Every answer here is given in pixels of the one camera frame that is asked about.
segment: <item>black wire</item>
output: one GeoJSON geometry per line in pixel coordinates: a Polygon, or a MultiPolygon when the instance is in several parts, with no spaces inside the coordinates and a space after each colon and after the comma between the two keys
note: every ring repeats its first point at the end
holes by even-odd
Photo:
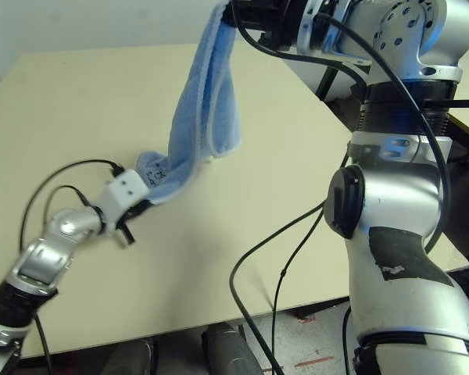
{"type": "Polygon", "coordinates": [[[284,225],[283,227],[281,227],[280,229],[278,229],[276,232],[272,233],[272,235],[270,235],[269,237],[265,238],[265,239],[262,240],[259,244],[255,245],[253,248],[251,248],[250,250],[248,250],[248,251],[236,262],[236,264],[234,265],[233,270],[231,271],[231,274],[230,274],[230,276],[229,276],[229,288],[230,288],[230,290],[231,290],[231,294],[233,295],[234,302],[236,303],[236,305],[238,306],[238,308],[239,308],[240,311],[242,312],[243,317],[245,318],[247,324],[249,325],[250,329],[252,330],[254,336],[256,337],[257,342],[259,342],[260,347],[262,348],[262,350],[263,350],[264,354],[266,355],[266,357],[269,359],[269,361],[270,361],[272,367],[274,368],[274,370],[276,371],[277,375],[284,375],[283,370],[281,369],[280,365],[278,365],[277,360],[273,357],[273,355],[272,355],[272,353],[271,353],[271,350],[270,350],[269,347],[267,346],[267,343],[264,341],[264,338],[263,338],[262,334],[260,334],[259,329],[257,329],[257,326],[256,326],[256,324],[255,324],[254,321],[253,321],[253,318],[250,316],[248,310],[247,310],[246,307],[243,305],[242,300],[241,300],[240,297],[238,296],[238,292],[236,291],[236,287],[235,287],[235,276],[236,276],[236,273],[238,272],[238,269],[240,268],[240,266],[243,264],[243,262],[244,262],[251,254],[253,254],[254,252],[256,252],[259,248],[262,248],[267,242],[273,240],[275,237],[277,237],[277,236],[279,236],[280,234],[282,234],[283,232],[285,232],[288,228],[293,227],[293,226],[296,225],[298,222],[304,220],[305,218],[307,218],[307,217],[310,216],[310,215],[313,215],[315,212],[317,212],[318,210],[320,210],[321,207],[322,207],[322,204],[317,205],[316,207],[314,207],[314,208],[311,209],[310,211],[308,211],[308,212],[302,214],[301,216],[299,216],[297,219],[294,219],[294,220],[291,221],[290,223],[284,225]]]}
{"type": "Polygon", "coordinates": [[[347,321],[351,315],[351,306],[347,308],[342,320],[342,350],[344,352],[345,375],[349,375],[349,355],[347,354],[347,321]]]}
{"type": "Polygon", "coordinates": [[[238,10],[238,2],[240,0],[231,0],[231,7],[233,9],[233,18],[234,18],[234,23],[236,24],[236,27],[238,28],[240,34],[243,36],[243,38],[255,49],[264,52],[268,55],[278,57],[280,59],[287,59],[287,60],[294,60],[294,61],[303,61],[305,63],[316,63],[320,65],[326,65],[330,66],[331,68],[334,68],[336,70],[340,70],[344,74],[350,76],[351,78],[354,79],[354,81],[360,85],[362,88],[366,87],[365,80],[352,68],[349,68],[348,66],[344,65],[342,62],[339,61],[331,61],[330,59],[321,59],[318,57],[312,57],[312,56],[303,56],[303,55],[292,55],[290,53],[284,53],[280,51],[273,50],[271,48],[265,47],[258,43],[256,40],[254,40],[250,34],[247,32],[245,29],[245,26],[243,26],[243,22],[240,19],[240,14],[238,10]]]}
{"type": "Polygon", "coordinates": [[[81,160],[79,162],[72,162],[71,164],[68,164],[66,166],[63,166],[59,168],[58,170],[54,171],[50,176],[45,178],[40,185],[36,188],[34,191],[33,195],[31,195],[30,200],[26,204],[26,208],[24,209],[23,212],[23,217],[21,219],[21,229],[20,229],[20,235],[19,235],[19,252],[21,253],[24,249],[24,232],[26,230],[26,223],[28,216],[30,215],[30,210],[31,206],[33,205],[35,199],[38,197],[40,194],[41,190],[47,185],[54,177],[57,175],[61,174],[65,170],[68,170],[70,168],[73,168],[75,166],[81,166],[83,164],[94,164],[94,163],[104,163],[104,164],[109,164],[113,168],[113,170],[121,170],[122,166],[119,166],[117,163],[112,162],[111,160],[105,160],[105,159],[88,159],[88,160],[81,160]]]}
{"type": "Polygon", "coordinates": [[[52,359],[50,356],[50,351],[48,350],[47,338],[45,338],[44,328],[41,326],[41,321],[37,314],[34,314],[33,319],[37,326],[38,335],[40,336],[41,347],[44,351],[45,362],[47,363],[47,373],[48,375],[53,375],[54,369],[52,368],[52,359]]]}
{"type": "Polygon", "coordinates": [[[316,227],[320,223],[321,218],[323,217],[323,205],[324,205],[324,202],[322,202],[320,204],[320,206],[321,206],[320,214],[318,215],[316,220],[314,220],[314,223],[311,226],[311,228],[309,229],[309,231],[307,232],[306,236],[304,236],[304,238],[300,241],[297,248],[295,248],[292,255],[290,255],[290,258],[288,258],[287,263],[285,264],[285,267],[283,268],[283,270],[280,273],[280,279],[278,280],[278,284],[277,284],[277,287],[276,287],[276,292],[274,293],[273,319],[272,319],[272,322],[271,322],[271,353],[273,355],[274,355],[274,336],[275,336],[274,332],[276,330],[276,309],[277,309],[277,304],[278,304],[278,296],[280,295],[281,283],[283,282],[283,279],[284,279],[285,275],[287,274],[287,270],[290,267],[290,264],[292,263],[294,258],[297,256],[300,249],[306,244],[307,240],[310,239],[311,235],[313,234],[313,232],[316,230],[316,227]]]}
{"type": "Polygon", "coordinates": [[[73,185],[60,185],[53,189],[50,194],[48,195],[47,200],[45,201],[45,207],[44,207],[44,215],[43,215],[43,220],[42,223],[45,226],[48,220],[48,211],[50,209],[50,205],[52,203],[52,199],[54,198],[55,193],[57,193],[61,189],[71,189],[75,193],[77,193],[78,198],[84,205],[91,205],[91,203],[88,201],[87,197],[85,197],[84,193],[82,193],[77,187],[74,187],[73,185]]]}
{"type": "Polygon", "coordinates": [[[406,88],[405,84],[401,81],[398,75],[391,69],[389,64],[384,60],[384,58],[377,52],[375,49],[368,44],[360,35],[356,32],[348,28],[343,23],[337,21],[333,17],[330,17],[327,14],[318,13],[316,18],[321,18],[322,20],[326,20],[329,24],[333,27],[337,27],[341,32],[346,34],[348,37],[353,39],[362,49],[365,50],[368,55],[384,70],[386,75],[392,81],[393,86],[399,92],[403,99],[405,99],[411,107],[412,112],[415,116],[419,119],[422,128],[424,129],[425,136],[428,139],[428,142],[431,146],[431,150],[435,155],[436,164],[438,166],[439,172],[442,178],[442,191],[443,191],[443,199],[442,199],[442,207],[441,207],[441,214],[439,217],[438,224],[436,225],[436,229],[434,234],[432,235],[431,239],[429,240],[428,244],[426,245],[425,249],[426,252],[430,252],[436,242],[438,241],[439,237],[443,232],[443,228],[446,225],[446,221],[448,220],[449,216],[449,208],[450,208],[450,176],[449,171],[446,166],[445,157],[441,152],[441,148],[439,147],[438,141],[429,125],[428,121],[426,120],[424,114],[422,113],[421,109],[419,108],[418,104],[415,102],[414,98],[406,88]]]}

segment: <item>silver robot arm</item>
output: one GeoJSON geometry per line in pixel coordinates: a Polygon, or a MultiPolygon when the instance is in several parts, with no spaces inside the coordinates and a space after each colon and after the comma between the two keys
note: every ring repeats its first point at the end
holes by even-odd
{"type": "Polygon", "coordinates": [[[10,373],[19,361],[34,314],[57,294],[75,248],[96,236],[127,230],[125,219],[136,205],[146,204],[143,200],[148,193],[134,170],[122,172],[91,206],[56,213],[42,236],[23,250],[0,285],[0,374],[10,373]]]}
{"type": "Polygon", "coordinates": [[[278,50],[295,45],[300,55],[368,72],[349,145],[353,164],[334,175],[324,207],[349,256],[361,346],[356,372],[468,374],[469,301],[424,250],[442,206],[428,139],[381,67],[316,15],[328,14],[370,42],[423,109],[446,159],[452,144],[445,136],[448,108],[426,109],[424,103],[453,99],[462,76],[458,61],[469,49],[469,1],[294,0],[279,2],[280,12],[273,13],[261,2],[265,16],[259,17],[256,1],[247,8],[243,3],[243,26],[264,31],[261,44],[278,50]]]}

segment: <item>gray floor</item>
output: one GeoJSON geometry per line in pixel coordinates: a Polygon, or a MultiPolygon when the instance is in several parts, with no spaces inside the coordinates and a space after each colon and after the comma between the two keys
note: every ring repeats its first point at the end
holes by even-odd
{"type": "MultiPolygon", "coordinates": [[[[342,318],[349,304],[323,310],[306,320],[298,320],[289,312],[277,315],[276,356],[287,375],[294,374],[344,374],[342,354],[342,318]]],[[[243,324],[246,340],[260,365],[268,373],[270,366],[252,332],[242,321],[230,322],[233,327],[243,324]]],[[[262,335],[270,342],[271,316],[256,318],[262,335]]],[[[183,330],[155,337],[159,348],[159,375],[208,375],[202,352],[202,332],[205,327],[183,330]]],[[[349,353],[355,348],[355,338],[351,322],[348,329],[349,353]]],[[[112,347],[89,349],[78,360],[79,364],[70,375],[99,374],[104,362],[113,350],[112,347]]],[[[45,375],[44,369],[18,370],[16,375],[45,375]]]]}

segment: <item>blue towel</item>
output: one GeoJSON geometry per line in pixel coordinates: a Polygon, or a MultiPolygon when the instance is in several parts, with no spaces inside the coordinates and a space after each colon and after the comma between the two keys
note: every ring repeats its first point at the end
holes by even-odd
{"type": "Polygon", "coordinates": [[[153,204],[177,195],[210,156],[220,158],[240,145],[229,66],[236,29],[221,21],[227,3],[214,8],[203,31],[172,121],[168,155],[143,152],[137,161],[153,204]]]}

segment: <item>red marking on floor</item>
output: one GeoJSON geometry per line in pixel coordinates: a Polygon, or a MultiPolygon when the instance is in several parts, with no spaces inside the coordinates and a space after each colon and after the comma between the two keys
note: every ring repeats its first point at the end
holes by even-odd
{"type": "Polygon", "coordinates": [[[313,364],[315,364],[315,363],[320,363],[320,362],[329,361],[330,359],[335,359],[335,357],[334,357],[334,356],[330,356],[330,357],[324,357],[324,358],[315,359],[315,360],[313,360],[313,361],[301,362],[301,363],[297,363],[297,364],[295,365],[295,367],[303,367],[303,366],[313,365],[313,364]]]}
{"type": "Polygon", "coordinates": [[[317,320],[316,317],[313,316],[312,318],[308,318],[308,319],[299,319],[299,323],[306,324],[306,323],[315,322],[316,320],[317,320]]]}
{"type": "Polygon", "coordinates": [[[264,369],[264,370],[263,370],[263,373],[270,373],[270,372],[271,372],[271,370],[272,370],[272,369],[264,369]]]}

